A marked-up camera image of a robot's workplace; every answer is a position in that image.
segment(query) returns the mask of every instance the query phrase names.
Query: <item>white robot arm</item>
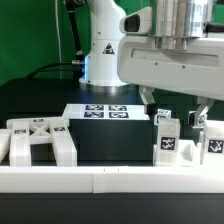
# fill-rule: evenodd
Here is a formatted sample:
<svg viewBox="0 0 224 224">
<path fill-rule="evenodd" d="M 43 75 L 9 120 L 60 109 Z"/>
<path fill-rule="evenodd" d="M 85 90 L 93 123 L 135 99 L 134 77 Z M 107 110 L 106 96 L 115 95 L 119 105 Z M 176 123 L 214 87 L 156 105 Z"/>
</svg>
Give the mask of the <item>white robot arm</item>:
<svg viewBox="0 0 224 224">
<path fill-rule="evenodd" d="M 211 12 L 210 0 L 154 0 L 120 23 L 121 31 L 135 34 L 120 42 L 120 79 L 199 96 L 195 126 L 213 99 L 224 100 L 224 38 L 208 36 Z"/>
<path fill-rule="evenodd" d="M 85 74 L 80 79 L 83 88 L 98 92 L 120 92 L 127 83 L 117 75 L 118 45 L 124 34 L 119 30 L 120 20 L 126 16 L 114 0 L 65 0 L 69 16 L 75 20 L 74 10 L 87 3 L 91 16 L 91 51 L 85 57 Z M 73 22 L 76 51 L 83 55 Z"/>
</svg>

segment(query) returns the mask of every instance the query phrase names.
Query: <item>black table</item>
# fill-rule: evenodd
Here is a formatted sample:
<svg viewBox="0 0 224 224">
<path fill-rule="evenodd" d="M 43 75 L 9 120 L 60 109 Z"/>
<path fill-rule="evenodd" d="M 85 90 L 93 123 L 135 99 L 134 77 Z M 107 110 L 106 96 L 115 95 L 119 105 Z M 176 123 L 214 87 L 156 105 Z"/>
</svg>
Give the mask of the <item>black table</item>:
<svg viewBox="0 0 224 224">
<path fill-rule="evenodd" d="M 154 97 L 180 118 L 181 138 L 197 141 L 198 130 L 187 125 L 195 97 L 166 91 L 155 91 Z M 71 80 L 15 79 L 0 87 L 0 128 L 12 118 L 61 116 L 67 103 L 142 105 L 137 91 L 99 94 L 80 90 Z M 222 107 L 217 102 L 211 118 L 223 119 Z M 79 166 L 152 165 L 156 127 L 150 121 L 71 120 L 70 132 Z M 51 150 L 47 158 L 32 150 L 33 165 L 55 165 Z M 223 223 L 223 207 L 223 194 L 0 194 L 2 223 L 210 224 Z"/>
</svg>

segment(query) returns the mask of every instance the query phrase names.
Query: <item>silver metal part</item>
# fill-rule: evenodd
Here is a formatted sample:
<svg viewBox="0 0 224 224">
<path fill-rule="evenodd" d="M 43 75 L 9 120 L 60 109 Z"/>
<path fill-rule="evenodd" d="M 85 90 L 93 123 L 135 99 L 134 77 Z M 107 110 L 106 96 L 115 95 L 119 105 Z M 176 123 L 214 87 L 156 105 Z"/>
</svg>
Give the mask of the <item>silver metal part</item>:
<svg viewBox="0 0 224 224">
<path fill-rule="evenodd" d="M 80 82 L 80 88 L 86 89 L 92 92 L 98 92 L 98 93 L 111 93 L 111 94 L 117 94 L 129 90 L 134 90 L 136 88 L 135 85 L 123 85 L 123 86 L 95 86 L 91 85 L 89 83 L 82 83 Z"/>
<path fill-rule="evenodd" d="M 214 104 L 214 99 L 198 97 L 197 103 L 200 104 L 200 106 L 194 113 L 194 125 L 192 127 L 202 128 L 205 120 L 207 120 L 207 112 Z"/>
<path fill-rule="evenodd" d="M 152 7 L 158 49 L 187 50 L 188 38 L 206 37 L 212 0 L 153 0 Z"/>
<path fill-rule="evenodd" d="M 145 107 L 145 114 L 147 114 L 147 105 L 155 103 L 152 92 L 154 88 L 147 86 L 139 86 L 139 94 L 142 98 Z"/>
<path fill-rule="evenodd" d="M 157 37 L 156 48 L 186 51 L 188 49 L 188 38 Z"/>
</svg>

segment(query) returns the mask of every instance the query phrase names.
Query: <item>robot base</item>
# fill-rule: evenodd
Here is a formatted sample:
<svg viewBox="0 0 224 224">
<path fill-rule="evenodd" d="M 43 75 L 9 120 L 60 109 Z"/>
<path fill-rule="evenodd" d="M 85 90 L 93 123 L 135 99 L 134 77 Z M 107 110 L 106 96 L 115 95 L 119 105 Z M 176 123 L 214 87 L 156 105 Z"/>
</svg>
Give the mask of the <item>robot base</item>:
<svg viewBox="0 0 224 224">
<path fill-rule="evenodd" d="M 122 86 L 97 86 L 89 83 L 80 82 L 79 85 L 81 89 L 86 89 L 98 93 L 112 93 L 112 94 L 121 93 L 129 90 L 135 90 L 137 88 L 136 85 L 132 84 Z"/>
</svg>

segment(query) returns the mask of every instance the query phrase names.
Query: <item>white support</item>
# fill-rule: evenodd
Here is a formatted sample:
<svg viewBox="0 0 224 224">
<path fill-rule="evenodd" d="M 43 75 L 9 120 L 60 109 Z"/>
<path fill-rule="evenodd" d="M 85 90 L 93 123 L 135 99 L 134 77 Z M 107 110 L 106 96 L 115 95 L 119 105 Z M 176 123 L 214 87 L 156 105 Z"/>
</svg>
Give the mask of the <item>white support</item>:
<svg viewBox="0 0 224 224">
<path fill-rule="evenodd" d="M 15 121 L 12 124 L 9 161 L 10 166 L 31 166 L 28 121 Z"/>
<path fill-rule="evenodd" d="M 77 166 L 68 126 L 69 120 L 62 117 L 8 120 L 7 127 L 12 128 L 10 166 L 31 166 L 30 145 L 49 143 L 53 144 L 57 166 Z"/>
<path fill-rule="evenodd" d="M 50 121 L 50 133 L 57 166 L 77 166 L 77 151 L 65 122 Z"/>
</svg>

